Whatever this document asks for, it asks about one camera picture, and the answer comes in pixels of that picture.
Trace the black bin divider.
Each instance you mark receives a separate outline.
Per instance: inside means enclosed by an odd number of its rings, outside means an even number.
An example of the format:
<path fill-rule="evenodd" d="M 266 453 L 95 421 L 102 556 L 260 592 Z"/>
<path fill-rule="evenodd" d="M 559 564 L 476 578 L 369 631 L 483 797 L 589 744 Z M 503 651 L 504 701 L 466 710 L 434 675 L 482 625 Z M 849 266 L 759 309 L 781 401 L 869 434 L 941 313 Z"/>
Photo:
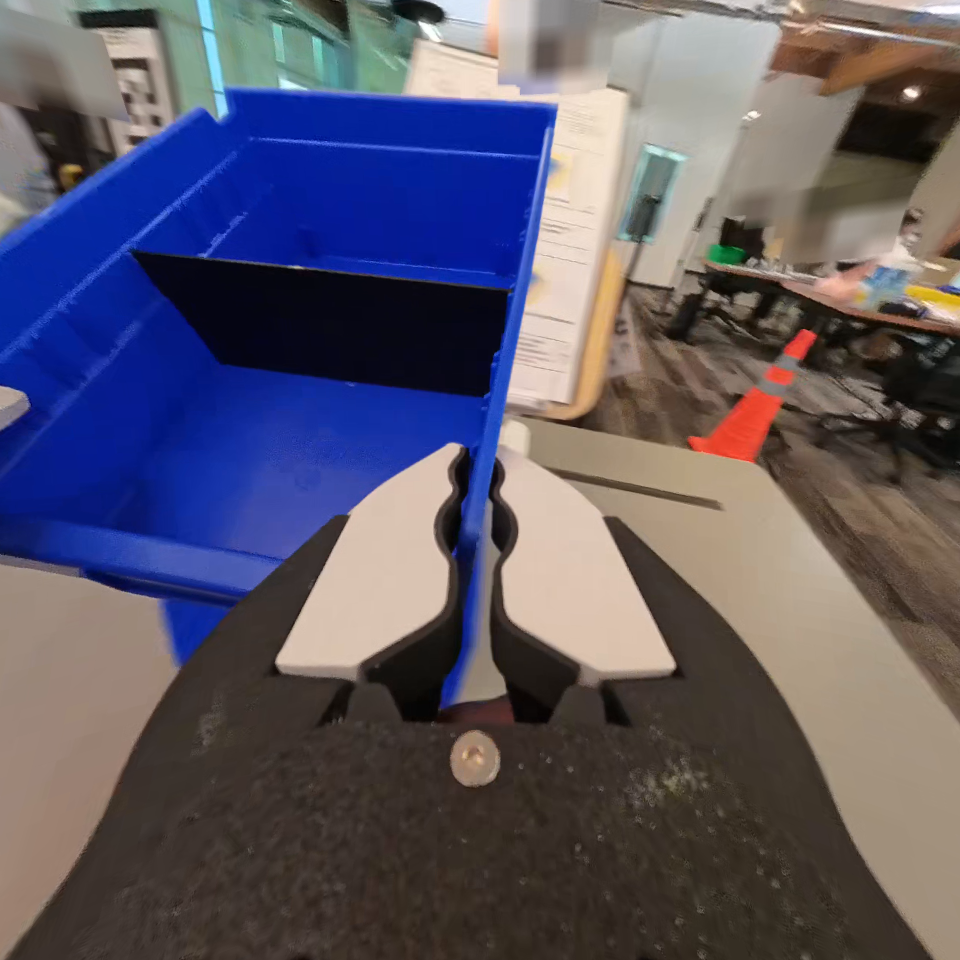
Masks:
<path fill-rule="evenodd" d="M 483 398 L 519 322 L 498 287 L 236 259 L 133 253 L 222 365 Z"/>

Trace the orange traffic cone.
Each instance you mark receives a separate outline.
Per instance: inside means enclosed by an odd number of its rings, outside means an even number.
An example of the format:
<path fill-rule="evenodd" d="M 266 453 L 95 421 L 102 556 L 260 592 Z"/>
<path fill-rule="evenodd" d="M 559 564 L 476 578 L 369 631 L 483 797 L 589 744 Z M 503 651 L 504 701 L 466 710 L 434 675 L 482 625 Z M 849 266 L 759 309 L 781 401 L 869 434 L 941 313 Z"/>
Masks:
<path fill-rule="evenodd" d="M 689 437 L 695 452 L 742 462 L 757 462 L 794 378 L 817 334 L 801 329 L 762 377 L 705 437 Z"/>

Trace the blue plastic bin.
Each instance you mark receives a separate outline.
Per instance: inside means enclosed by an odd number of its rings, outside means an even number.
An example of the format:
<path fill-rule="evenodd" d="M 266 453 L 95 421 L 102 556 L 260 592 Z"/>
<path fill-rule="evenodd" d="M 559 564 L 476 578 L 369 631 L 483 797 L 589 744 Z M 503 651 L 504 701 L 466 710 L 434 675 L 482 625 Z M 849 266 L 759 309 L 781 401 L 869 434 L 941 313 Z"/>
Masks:
<path fill-rule="evenodd" d="M 557 107 L 236 88 L 2 240 L 2 556 L 234 606 L 334 518 L 454 443 L 473 572 Z M 134 252 L 497 287 L 518 321 L 483 397 L 219 363 Z"/>

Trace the instruction sheet on board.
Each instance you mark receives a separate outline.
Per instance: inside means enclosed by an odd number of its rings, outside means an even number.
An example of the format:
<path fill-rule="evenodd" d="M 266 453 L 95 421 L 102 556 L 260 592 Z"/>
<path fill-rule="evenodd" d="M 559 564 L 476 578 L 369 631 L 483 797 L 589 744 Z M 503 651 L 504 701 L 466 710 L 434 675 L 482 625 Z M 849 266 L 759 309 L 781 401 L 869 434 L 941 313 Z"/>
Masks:
<path fill-rule="evenodd" d="M 554 98 L 556 125 L 508 406 L 571 402 L 607 258 L 630 110 L 615 87 Z"/>

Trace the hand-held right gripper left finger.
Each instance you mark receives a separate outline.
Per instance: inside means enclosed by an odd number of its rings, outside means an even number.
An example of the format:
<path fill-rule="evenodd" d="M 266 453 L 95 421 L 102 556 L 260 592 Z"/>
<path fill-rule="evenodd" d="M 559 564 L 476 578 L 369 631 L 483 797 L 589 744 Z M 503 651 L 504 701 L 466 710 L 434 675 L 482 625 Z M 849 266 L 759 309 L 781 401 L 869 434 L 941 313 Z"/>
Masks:
<path fill-rule="evenodd" d="M 338 531 L 274 660 L 284 677 L 387 690 L 400 715 L 433 721 L 462 644 L 454 553 L 470 473 L 449 442 L 393 474 Z"/>

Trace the framed code sign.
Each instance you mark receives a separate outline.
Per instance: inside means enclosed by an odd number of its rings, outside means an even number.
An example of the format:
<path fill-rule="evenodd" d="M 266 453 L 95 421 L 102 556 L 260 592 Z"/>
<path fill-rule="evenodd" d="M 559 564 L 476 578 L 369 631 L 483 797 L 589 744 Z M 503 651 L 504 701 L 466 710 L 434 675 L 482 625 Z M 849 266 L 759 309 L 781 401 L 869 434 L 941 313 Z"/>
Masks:
<path fill-rule="evenodd" d="M 154 8 L 75 13 L 78 26 L 98 34 L 126 108 L 126 121 L 105 122 L 116 158 L 159 133 L 177 116 L 160 14 Z"/>

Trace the instruction sheet on stand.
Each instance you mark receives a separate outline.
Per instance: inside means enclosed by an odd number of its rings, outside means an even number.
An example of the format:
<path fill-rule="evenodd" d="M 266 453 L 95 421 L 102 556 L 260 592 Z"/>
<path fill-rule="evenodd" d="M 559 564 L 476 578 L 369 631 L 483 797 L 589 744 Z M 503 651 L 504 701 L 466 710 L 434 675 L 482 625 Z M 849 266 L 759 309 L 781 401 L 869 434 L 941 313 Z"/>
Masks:
<path fill-rule="evenodd" d="M 600 402 L 608 378 L 614 331 L 625 290 L 621 259 L 611 246 L 606 253 L 582 347 L 579 376 L 571 402 L 555 404 L 547 419 L 560 423 L 581 421 Z"/>

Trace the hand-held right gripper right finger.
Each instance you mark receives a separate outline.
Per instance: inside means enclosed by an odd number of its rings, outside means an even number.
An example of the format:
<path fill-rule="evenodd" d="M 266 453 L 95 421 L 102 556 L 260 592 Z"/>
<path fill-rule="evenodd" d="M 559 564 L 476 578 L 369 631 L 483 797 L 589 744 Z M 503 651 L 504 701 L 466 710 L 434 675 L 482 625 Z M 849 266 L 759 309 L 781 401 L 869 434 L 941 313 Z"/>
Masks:
<path fill-rule="evenodd" d="M 570 690 L 602 701 L 612 683 L 676 674 L 611 517 L 529 458 L 498 458 L 489 498 L 490 652 L 520 717 L 545 721 Z"/>

